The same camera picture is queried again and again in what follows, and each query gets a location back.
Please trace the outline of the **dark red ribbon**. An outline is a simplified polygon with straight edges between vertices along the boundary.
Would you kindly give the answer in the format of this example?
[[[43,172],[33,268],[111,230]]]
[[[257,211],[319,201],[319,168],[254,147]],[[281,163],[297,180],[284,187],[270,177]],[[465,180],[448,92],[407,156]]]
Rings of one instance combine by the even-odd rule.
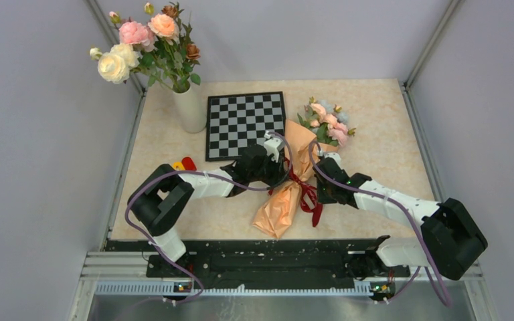
[[[303,164],[293,159],[288,170],[287,182],[271,195],[268,204],[269,218],[273,219],[273,228],[276,237],[279,238],[292,224],[296,210],[311,214],[311,225],[317,227],[323,212],[323,205],[318,202],[317,188],[310,184],[308,180],[313,174],[310,167],[311,163],[307,160]]]

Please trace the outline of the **orange paper bouquet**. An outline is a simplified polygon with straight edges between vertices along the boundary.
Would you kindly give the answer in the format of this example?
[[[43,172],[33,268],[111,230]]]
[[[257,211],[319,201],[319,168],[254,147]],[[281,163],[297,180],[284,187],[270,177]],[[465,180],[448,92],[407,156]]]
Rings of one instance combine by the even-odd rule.
[[[269,192],[270,198],[256,212],[252,225],[275,239],[283,236],[292,225],[297,209],[312,215],[312,226],[320,221],[323,206],[319,203],[318,188],[309,180],[313,177],[312,161],[318,161],[317,149],[309,156],[309,145],[318,142],[323,152],[337,152],[348,138],[355,135],[349,126],[349,115],[338,104],[309,98],[304,114],[285,124],[288,146],[284,162],[291,164],[287,182]]]

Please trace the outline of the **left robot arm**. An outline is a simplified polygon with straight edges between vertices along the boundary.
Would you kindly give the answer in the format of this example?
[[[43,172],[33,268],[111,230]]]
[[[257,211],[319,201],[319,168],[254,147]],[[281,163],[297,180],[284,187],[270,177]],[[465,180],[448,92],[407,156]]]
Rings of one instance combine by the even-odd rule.
[[[127,209],[146,228],[151,243],[165,256],[163,269],[171,276],[185,273],[186,247],[175,224],[190,200],[235,197],[261,182],[267,191],[285,182],[284,143],[273,138],[245,148],[233,163],[212,171],[175,170],[162,164],[128,198]]]

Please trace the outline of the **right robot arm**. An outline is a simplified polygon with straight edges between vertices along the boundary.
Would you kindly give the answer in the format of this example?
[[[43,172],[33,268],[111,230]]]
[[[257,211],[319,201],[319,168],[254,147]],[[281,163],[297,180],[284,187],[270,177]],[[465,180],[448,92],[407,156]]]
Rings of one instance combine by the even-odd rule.
[[[457,199],[429,201],[386,187],[361,173],[348,175],[330,152],[313,166],[318,200],[377,213],[411,228],[412,238],[389,237],[365,258],[367,270],[382,276],[396,265],[420,266],[459,280],[488,248],[478,225]]]

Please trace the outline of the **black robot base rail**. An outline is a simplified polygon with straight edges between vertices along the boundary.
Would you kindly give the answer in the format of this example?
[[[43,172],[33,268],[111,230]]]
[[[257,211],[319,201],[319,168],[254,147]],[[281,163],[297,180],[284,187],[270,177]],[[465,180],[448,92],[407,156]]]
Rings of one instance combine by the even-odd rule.
[[[181,272],[158,255],[146,241],[108,241],[106,250],[137,251],[147,260],[148,278],[178,278],[173,289],[188,292],[193,274],[205,291],[247,290],[328,290],[351,289],[367,278],[408,277],[407,266],[388,267],[376,256],[375,248],[384,240],[187,240],[186,253],[177,260]]]

